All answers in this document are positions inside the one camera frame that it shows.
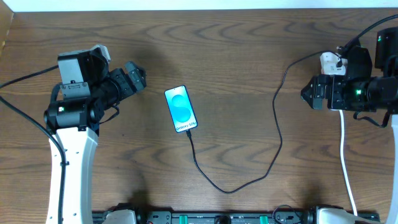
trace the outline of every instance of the white cable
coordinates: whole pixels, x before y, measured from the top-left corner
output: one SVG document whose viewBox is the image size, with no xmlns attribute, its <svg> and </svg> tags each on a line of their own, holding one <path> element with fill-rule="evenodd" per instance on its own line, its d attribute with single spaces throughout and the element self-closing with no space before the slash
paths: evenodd
<svg viewBox="0 0 398 224">
<path fill-rule="evenodd" d="M 349 181 L 348 181 L 348 174 L 347 174 L 347 169 L 346 169 L 346 163 L 344 160 L 344 114 L 342 110 L 339 110 L 340 112 L 340 121 L 341 121 L 341 141 L 340 141 L 340 159 L 341 159 L 341 166 L 343 168 L 343 173 L 344 173 L 344 179 L 346 181 L 346 186 L 347 186 L 347 191 L 348 191 L 348 196 L 349 200 L 351 201 L 351 206 L 353 207 L 353 212 L 355 216 L 358 216 L 358 212 L 356 211 L 356 206 L 355 206 L 355 201 L 353 197 L 353 193 L 351 191 L 351 187 L 349 186 Z"/>
</svg>

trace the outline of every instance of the wooden table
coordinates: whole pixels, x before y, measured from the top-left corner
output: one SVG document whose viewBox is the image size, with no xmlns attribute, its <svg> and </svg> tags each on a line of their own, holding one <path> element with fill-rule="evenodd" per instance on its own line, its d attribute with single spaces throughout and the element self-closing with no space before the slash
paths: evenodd
<svg viewBox="0 0 398 224">
<path fill-rule="evenodd" d="M 93 169 L 93 210 L 119 202 L 174 210 L 273 210 L 286 203 L 351 209 L 341 171 L 340 119 L 312 110 L 300 90 L 318 75 L 317 57 L 293 67 L 276 100 L 284 145 L 269 177 L 232 195 L 214 189 L 193 165 L 189 140 L 176 134 L 164 90 L 184 84 L 199 126 L 192 131 L 199 164 L 226 190 L 265 173 L 279 147 L 271 101 L 294 60 L 335 49 L 397 9 L 17 13 L 0 60 L 0 82 L 57 63 L 57 55 L 104 44 L 111 69 L 133 60 L 148 87 L 124 100 L 101 125 Z M 361 43 L 374 61 L 376 32 Z M 58 70 L 1 90 L 43 122 Z M 383 111 L 372 114 L 381 120 Z M 346 163 L 358 210 L 385 220 L 391 201 L 394 139 L 346 118 Z M 49 140 L 0 106 L 0 222 L 43 223 L 50 190 Z"/>
</svg>

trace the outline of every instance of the green tape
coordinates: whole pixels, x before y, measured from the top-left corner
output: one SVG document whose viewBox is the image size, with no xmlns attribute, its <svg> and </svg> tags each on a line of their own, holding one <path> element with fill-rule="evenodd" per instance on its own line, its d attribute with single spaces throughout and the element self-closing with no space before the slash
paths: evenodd
<svg viewBox="0 0 398 224">
<path fill-rule="evenodd" d="M 268 222 L 268 216 L 260 216 L 260 224 L 269 224 Z"/>
<path fill-rule="evenodd" d="M 188 224 L 188 216 L 180 215 L 180 224 Z"/>
</svg>

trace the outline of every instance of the light blue phone screen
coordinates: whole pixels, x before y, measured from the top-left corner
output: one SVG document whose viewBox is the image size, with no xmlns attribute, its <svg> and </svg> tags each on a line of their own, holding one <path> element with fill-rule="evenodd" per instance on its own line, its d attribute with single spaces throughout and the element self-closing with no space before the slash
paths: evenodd
<svg viewBox="0 0 398 224">
<path fill-rule="evenodd" d="M 185 86 L 175 87 L 164 92 L 176 132 L 198 126 Z"/>
</svg>

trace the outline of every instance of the white wall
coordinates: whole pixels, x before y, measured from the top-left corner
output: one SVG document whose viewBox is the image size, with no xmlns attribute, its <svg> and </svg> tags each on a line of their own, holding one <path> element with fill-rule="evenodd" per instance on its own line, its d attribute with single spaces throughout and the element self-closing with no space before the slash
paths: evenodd
<svg viewBox="0 0 398 224">
<path fill-rule="evenodd" d="M 398 0 L 3 0 L 14 12 L 398 7 Z"/>
</svg>

